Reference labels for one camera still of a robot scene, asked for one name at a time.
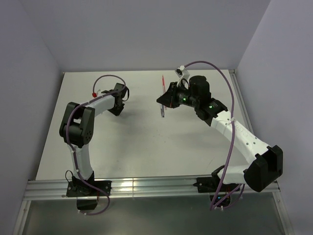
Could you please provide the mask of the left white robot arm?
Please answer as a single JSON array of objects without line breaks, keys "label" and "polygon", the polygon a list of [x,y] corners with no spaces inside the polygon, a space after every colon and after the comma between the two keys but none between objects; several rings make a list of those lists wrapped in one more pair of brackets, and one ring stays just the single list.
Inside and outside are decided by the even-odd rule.
[{"label": "left white robot arm", "polygon": [[78,190],[83,195],[91,195],[95,191],[94,171],[89,156],[95,118],[105,111],[120,115],[125,105],[124,97],[128,97],[129,93],[126,85],[116,83],[112,90],[94,94],[91,101],[81,104],[70,102],[66,106],[59,135],[71,152],[73,182],[78,184]]}]

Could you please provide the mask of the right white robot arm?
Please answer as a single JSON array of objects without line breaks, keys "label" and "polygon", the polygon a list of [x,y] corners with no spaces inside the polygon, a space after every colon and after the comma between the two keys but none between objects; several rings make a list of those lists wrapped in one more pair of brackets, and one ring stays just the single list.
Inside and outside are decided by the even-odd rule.
[{"label": "right white robot arm", "polygon": [[226,137],[247,161],[247,165],[222,165],[210,177],[198,178],[195,186],[199,192],[226,191],[239,184],[261,192],[282,175],[282,149],[277,145],[269,146],[232,119],[228,108],[212,98],[206,77],[191,77],[188,88],[180,82],[172,82],[156,101],[172,109],[180,105],[194,108],[197,117]]}]

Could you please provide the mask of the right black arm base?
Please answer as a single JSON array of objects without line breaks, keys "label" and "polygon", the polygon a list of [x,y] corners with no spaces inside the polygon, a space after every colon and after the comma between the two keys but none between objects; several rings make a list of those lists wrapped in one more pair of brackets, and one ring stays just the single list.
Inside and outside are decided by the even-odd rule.
[{"label": "right black arm base", "polygon": [[221,203],[219,203],[214,209],[223,209],[225,207],[229,207],[231,204],[231,195],[232,191],[239,191],[240,185],[239,184],[224,184],[220,188],[220,191],[217,194],[215,200],[213,200],[214,195],[218,189],[218,185],[220,183],[220,178],[218,177],[218,172],[222,168],[219,168],[211,173],[211,176],[208,177],[198,177],[196,178],[196,182],[193,184],[194,187],[197,188],[198,193],[212,193],[210,195],[210,200],[213,205],[217,204],[221,201],[225,196],[227,196]]}]

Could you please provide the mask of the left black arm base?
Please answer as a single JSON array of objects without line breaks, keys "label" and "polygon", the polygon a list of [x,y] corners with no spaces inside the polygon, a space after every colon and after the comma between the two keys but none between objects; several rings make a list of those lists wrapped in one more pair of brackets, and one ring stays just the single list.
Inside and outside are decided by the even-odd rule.
[{"label": "left black arm base", "polygon": [[[66,197],[76,198],[76,207],[79,212],[86,215],[98,215],[105,212],[110,206],[110,193],[112,181],[95,180],[94,173],[86,180],[87,185],[80,179],[72,176],[68,181]],[[100,196],[105,196],[108,200],[107,205],[98,212],[92,212],[96,209]]]}]

